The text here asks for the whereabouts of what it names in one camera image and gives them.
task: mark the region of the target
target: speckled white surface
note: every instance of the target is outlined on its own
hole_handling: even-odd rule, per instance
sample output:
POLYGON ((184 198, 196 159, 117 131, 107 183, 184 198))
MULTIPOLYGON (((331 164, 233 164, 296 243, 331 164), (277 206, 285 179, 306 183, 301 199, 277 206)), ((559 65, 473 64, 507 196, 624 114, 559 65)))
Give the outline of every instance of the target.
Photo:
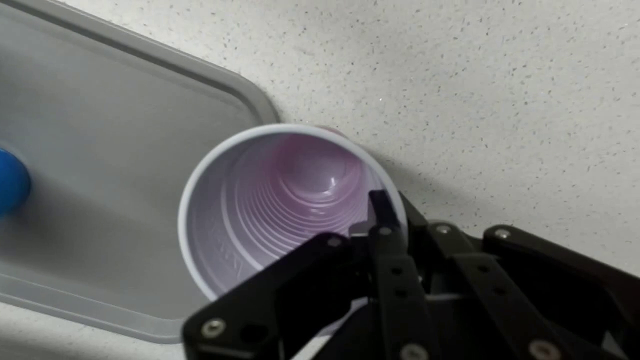
MULTIPOLYGON (((640 274, 636 0, 65 1, 250 77, 286 121, 338 127, 431 218, 511 221, 640 274)), ((56 323, 32 337, 70 337, 56 323)), ((177 356, 65 325, 102 358, 177 356)))

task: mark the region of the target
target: screw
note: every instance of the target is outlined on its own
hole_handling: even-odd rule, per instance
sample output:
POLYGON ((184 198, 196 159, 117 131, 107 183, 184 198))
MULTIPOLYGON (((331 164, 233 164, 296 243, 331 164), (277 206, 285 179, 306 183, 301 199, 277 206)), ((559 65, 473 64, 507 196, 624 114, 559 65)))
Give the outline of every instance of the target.
POLYGON ((204 337, 219 337, 224 331, 224 328, 226 328, 226 323, 222 318, 209 319, 202 325, 202 335, 204 337))
POLYGON ((507 240, 508 235, 513 235, 507 227, 498 227, 494 234, 497 234, 497 237, 502 237, 502 240, 507 240))
POLYGON ((528 351, 536 358, 536 360, 560 360, 563 353, 559 349, 557 343, 548 342, 548 339, 532 339, 528 343, 528 351))
POLYGON ((436 226, 436 231, 441 231, 441 234, 449 234, 452 230, 452 226, 449 226, 449 223, 439 223, 436 226))
POLYGON ((403 360, 428 360, 428 351, 420 343, 407 343, 401 349, 401 358, 403 360))
POLYGON ((391 234, 395 234, 395 231, 393 231, 391 227, 382 226, 382 227, 378 227, 378 234, 391 235, 391 234))
POLYGON ((326 243, 333 246, 333 248, 341 248, 342 240, 341 237, 331 237, 326 243))

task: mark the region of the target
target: blue ball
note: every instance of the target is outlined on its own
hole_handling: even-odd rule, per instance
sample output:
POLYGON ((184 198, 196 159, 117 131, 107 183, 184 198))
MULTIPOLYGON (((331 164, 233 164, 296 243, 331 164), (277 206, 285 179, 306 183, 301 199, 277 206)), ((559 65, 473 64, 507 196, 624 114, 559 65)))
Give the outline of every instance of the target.
POLYGON ((0 216, 17 210, 32 188, 24 164, 6 149, 0 149, 0 216))

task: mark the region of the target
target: cup rim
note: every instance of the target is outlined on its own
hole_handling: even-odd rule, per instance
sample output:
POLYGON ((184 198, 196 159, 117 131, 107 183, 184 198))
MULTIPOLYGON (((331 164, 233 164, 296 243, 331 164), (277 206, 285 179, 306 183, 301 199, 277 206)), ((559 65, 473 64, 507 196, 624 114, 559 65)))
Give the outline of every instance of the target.
POLYGON ((220 142, 217 148, 213 148, 201 162, 198 166, 192 169, 182 196, 180 196, 180 208, 178 208, 178 241, 180 241, 180 251, 182 251, 182 260, 192 275, 192 280, 196 282, 196 286, 201 288, 201 292, 209 297, 215 300, 219 297, 219 294, 206 283, 206 280, 201 274, 201 265, 194 261, 194 254, 192 254, 192 246, 191 246, 191 237, 189 237, 189 218, 191 218, 191 204, 192 204, 192 196, 196 186, 201 183, 201 179, 204 178, 206 169, 229 149, 255 139, 255 137, 264 137, 264 136, 274 136, 274 134, 302 134, 302 136, 315 136, 315 137, 322 137, 328 139, 345 149, 349 149, 351 153, 355 153, 358 159, 363 159, 382 182, 382 186, 388 189, 391 201, 397 210, 398 221, 401 221, 401 235, 403 235, 403 243, 408 246, 408 223, 407 223, 407 210, 398 192, 398 186, 393 182, 393 178, 387 173, 387 169, 374 159, 374 155, 370 155, 364 148, 360 148, 358 144, 355 144, 352 139, 345 137, 342 134, 335 131, 335 129, 326 129, 326 127, 318 127, 318 126, 306 126, 306 123, 267 123, 267 126, 257 126, 245 131, 238 131, 231 137, 226 137, 224 142, 220 142))

